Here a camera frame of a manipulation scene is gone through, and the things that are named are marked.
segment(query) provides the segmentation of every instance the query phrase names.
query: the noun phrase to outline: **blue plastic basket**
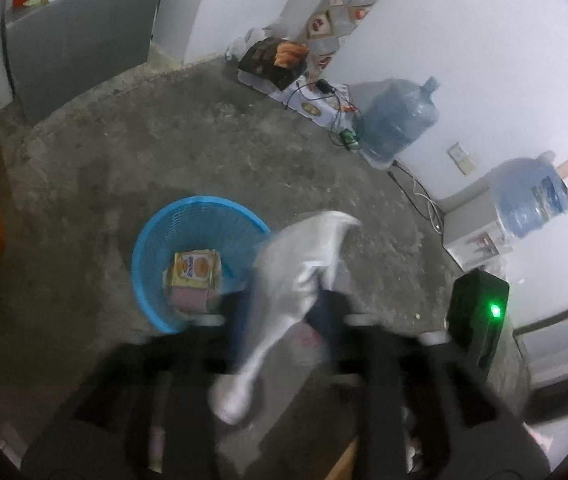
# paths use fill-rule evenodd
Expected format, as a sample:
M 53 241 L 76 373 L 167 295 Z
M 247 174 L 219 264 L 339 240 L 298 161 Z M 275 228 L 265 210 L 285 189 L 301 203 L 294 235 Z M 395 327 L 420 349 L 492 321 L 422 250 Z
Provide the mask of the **blue plastic basket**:
M 240 287 L 267 225 L 224 198 L 192 196 L 169 204 L 147 222 L 133 249 L 131 280 L 138 304 L 162 332 L 179 332 L 184 319 L 166 301 L 162 274 L 180 251 L 215 249 L 222 260 L 222 292 Z

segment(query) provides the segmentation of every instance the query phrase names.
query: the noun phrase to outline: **wall outlet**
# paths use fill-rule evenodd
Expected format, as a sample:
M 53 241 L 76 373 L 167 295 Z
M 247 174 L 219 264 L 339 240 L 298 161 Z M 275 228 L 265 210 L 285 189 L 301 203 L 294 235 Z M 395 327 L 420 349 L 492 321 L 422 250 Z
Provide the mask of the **wall outlet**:
M 446 152 L 463 174 L 468 175 L 475 169 L 475 163 L 471 160 L 468 152 L 459 145 L 459 142 L 453 144 Z

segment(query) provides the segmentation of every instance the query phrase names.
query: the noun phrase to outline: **green light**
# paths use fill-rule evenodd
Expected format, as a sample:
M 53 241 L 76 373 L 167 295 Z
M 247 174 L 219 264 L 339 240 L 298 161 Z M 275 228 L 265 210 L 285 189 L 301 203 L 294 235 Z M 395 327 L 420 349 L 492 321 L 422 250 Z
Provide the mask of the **green light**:
M 498 304 L 492 303 L 491 304 L 491 315 L 495 319 L 500 319 L 502 317 L 502 309 Z

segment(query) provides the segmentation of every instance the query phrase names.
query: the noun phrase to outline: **black cable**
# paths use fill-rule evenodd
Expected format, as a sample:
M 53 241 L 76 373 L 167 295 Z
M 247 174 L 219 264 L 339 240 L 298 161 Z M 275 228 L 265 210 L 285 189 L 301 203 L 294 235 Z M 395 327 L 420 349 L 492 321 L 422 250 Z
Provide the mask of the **black cable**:
M 323 95 L 321 97 L 315 97 L 315 98 L 311 98 L 309 99 L 308 97 L 306 97 L 304 95 L 304 92 L 302 92 L 302 88 L 306 88 L 307 86 L 312 85 L 312 83 L 306 83 L 303 84 L 302 86 L 298 86 L 297 88 L 295 88 L 295 90 L 293 90 L 293 93 L 291 95 L 288 96 L 288 99 L 286 99 L 286 103 L 284 104 L 284 109 L 287 110 L 289 108 L 288 104 L 290 103 L 290 100 L 293 98 L 293 96 L 297 93 L 300 92 L 302 94 L 302 97 L 304 98 L 305 101 L 310 102 L 310 101 L 319 101 L 319 100 L 327 100 L 330 99 L 331 97 L 335 97 L 337 99 L 337 113 L 335 114 L 335 117 L 333 118 L 333 123 L 331 124 L 331 127 L 328 131 L 328 137 L 329 140 L 331 141 L 331 143 L 334 146 L 339 146 L 341 148 L 347 148 L 349 146 L 351 146 L 352 144 L 356 144 L 361 138 L 362 136 L 359 135 L 355 130 L 353 130 L 353 142 L 343 142 L 343 140 L 340 139 L 339 134 L 336 133 L 335 131 L 335 126 L 337 124 L 339 124 L 339 118 L 340 118 L 340 114 L 344 113 L 346 114 L 345 111 L 342 111 L 342 99 L 344 99 L 344 101 L 349 104 L 359 115 L 360 117 L 362 116 L 362 113 L 360 112 L 359 108 L 357 108 L 352 102 L 350 102 L 348 99 L 344 98 L 344 97 L 340 97 L 340 95 L 337 93 L 337 90 L 329 83 L 327 83 L 326 81 L 324 81 L 325 85 L 324 85 L 324 89 L 331 91 L 330 94 L 328 95 Z
M 393 161 L 393 166 L 395 166 L 396 168 L 399 168 L 401 171 L 403 171 L 405 174 L 407 174 L 409 177 L 411 177 L 414 181 L 417 182 L 417 185 L 420 186 L 424 192 L 424 195 L 426 195 L 429 200 L 432 200 L 432 198 L 430 198 L 430 194 L 428 191 L 426 191 L 426 188 L 424 187 L 424 184 L 422 184 L 419 180 L 417 180 L 409 171 L 405 170 L 403 167 L 401 167 L 396 160 Z M 437 207 L 437 209 L 440 210 L 440 213 L 442 213 L 442 215 L 444 214 L 444 212 L 442 211 L 442 208 L 439 206 L 434 205 L 433 207 Z
M 430 222 L 430 218 L 428 216 L 426 216 L 423 212 L 420 211 L 420 209 L 415 205 L 415 202 L 413 202 L 413 200 L 411 199 L 411 197 L 409 196 L 409 194 L 406 192 L 406 190 L 402 187 L 402 185 L 397 181 L 397 177 L 395 177 L 395 175 L 393 174 L 393 172 L 391 170 L 388 170 L 386 172 L 386 174 L 391 177 L 391 180 L 393 182 L 395 182 L 397 184 L 397 187 L 400 189 L 400 191 L 402 193 L 404 193 L 405 197 L 407 197 L 408 201 L 411 203 L 411 205 L 413 206 L 413 208 L 417 211 L 417 213 L 424 218 L 425 220 Z

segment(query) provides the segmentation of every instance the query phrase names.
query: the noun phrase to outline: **white cable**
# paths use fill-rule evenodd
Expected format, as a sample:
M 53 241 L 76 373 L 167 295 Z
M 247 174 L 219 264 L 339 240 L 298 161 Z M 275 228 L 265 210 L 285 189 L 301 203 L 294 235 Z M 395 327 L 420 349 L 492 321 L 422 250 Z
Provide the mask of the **white cable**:
M 442 221 L 442 216 L 440 216 L 440 212 L 439 212 L 439 207 L 438 205 L 435 203 L 435 201 L 428 195 L 428 192 L 424 193 L 419 193 L 415 187 L 417 184 L 417 179 L 415 178 L 415 176 L 413 175 L 413 173 L 411 173 L 410 171 L 408 171 L 406 168 L 404 168 L 403 166 L 400 166 L 399 164 L 397 164 L 398 168 L 401 168 L 401 170 L 405 171 L 407 174 L 411 175 L 413 177 L 413 195 L 414 196 L 419 196 L 421 198 L 423 198 L 424 200 L 426 200 L 426 209 L 429 212 L 429 220 L 430 220 L 430 225 L 433 227 L 433 230 L 441 235 L 442 234 L 442 227 L 444 222 Z
M 413 177 L 413 194 L 415 196 L 421 196 L 422 198 L 426 199 L 426 209 L 429 211 L 429 220 L 430 225 L 433 227 L 435 232 L 439 235 L 442 234 L 442 218 L 440 217 L 440 213 L 438 212 L 438 205 L 433 202 L 433 200 L 423 193 L 418 193 L 415 189 L 415 184 L 417 180 Z

